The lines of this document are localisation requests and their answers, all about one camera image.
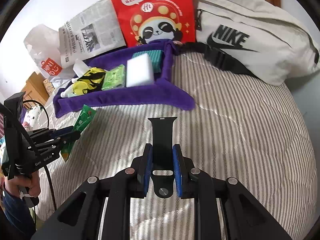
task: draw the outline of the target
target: purple storage box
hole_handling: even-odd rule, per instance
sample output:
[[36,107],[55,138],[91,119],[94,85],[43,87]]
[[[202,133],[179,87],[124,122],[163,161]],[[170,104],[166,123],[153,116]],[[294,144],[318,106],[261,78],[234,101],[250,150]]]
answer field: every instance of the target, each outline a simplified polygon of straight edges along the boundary
[[111,70],[120,64],[126,66],[127,61],[132,58],[132,55],[136,52],[154,49],[160,49],[164,52],[162,72],[155,74],[154,85],[97,91],[71,98],[61,98],[60,94],[65,90],[65,88],[61,88],[53,99],[56,117],[60,118],[67,113],[77,112],[82,109],[83,105],[93,107],[164,104],[183,110],[192,110],[195,107],[194,99],[188,93],[171,83],[175,45],[170,40],[158,40],[142,46],[121,49],[88,60],[87,64],[91,67]]

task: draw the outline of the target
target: yellow bag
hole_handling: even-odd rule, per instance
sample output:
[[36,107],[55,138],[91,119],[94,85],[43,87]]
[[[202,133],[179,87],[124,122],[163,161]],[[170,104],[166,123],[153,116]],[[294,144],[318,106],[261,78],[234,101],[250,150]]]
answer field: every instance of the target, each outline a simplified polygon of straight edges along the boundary
[[101,90],[106,71],[93,67],[89,69],[76,83],[73,84],[74,93],[84,95]]

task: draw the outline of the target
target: green packet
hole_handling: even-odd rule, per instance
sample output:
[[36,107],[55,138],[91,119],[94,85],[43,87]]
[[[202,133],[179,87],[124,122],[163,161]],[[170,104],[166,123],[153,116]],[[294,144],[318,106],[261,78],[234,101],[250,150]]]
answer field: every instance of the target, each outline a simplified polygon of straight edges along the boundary
[[110,90],[125,86],[125,66],[121,64],[106,72],[101,90]]
[[[95,116],[96,112],[97,111],[93,110],[91,107],[83,105],[80,116],[78,117],[76,124],[73,126],[73,131],[83,132],[83,130],[88,126],[88,124]],[[65,162],[67,162],[67,160],[69,159],[74,144],[75,142],[70,142],[61,150],[61,156]]]

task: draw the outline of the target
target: human hand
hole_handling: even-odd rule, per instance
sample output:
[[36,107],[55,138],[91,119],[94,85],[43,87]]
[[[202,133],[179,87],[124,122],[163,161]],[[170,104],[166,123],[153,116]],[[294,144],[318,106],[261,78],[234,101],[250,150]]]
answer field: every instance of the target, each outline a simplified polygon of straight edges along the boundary
[[38,171],[32,173],[31,179],[22,175],[14,176],[14,178],[10,180],[8,180],[8,178],[6,177],[4,180],[4,184],[5,184],[6,191],[11,196],[15,196],[15,197],[20,197],[20,191],[18,186],[28,187],[29,195],[33,197],[38,197],[41,193]]

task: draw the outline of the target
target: white stuffed toy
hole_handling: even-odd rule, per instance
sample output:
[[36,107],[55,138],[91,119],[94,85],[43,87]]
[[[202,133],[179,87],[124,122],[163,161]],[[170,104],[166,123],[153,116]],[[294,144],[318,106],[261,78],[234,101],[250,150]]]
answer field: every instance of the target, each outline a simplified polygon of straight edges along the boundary
[[24,117],[22,125],[25,127],[28,124],[29,125],[29,127],[28,127],[29,130],[33,130],[33,128],[34,128],[34,126],[36,124],[36,120],[38,119],[38,116],[40,115],[40,113],[41,113],[41,107],[40,106],[34,106],[34,107],[30,108],[26,112],[26,115]]

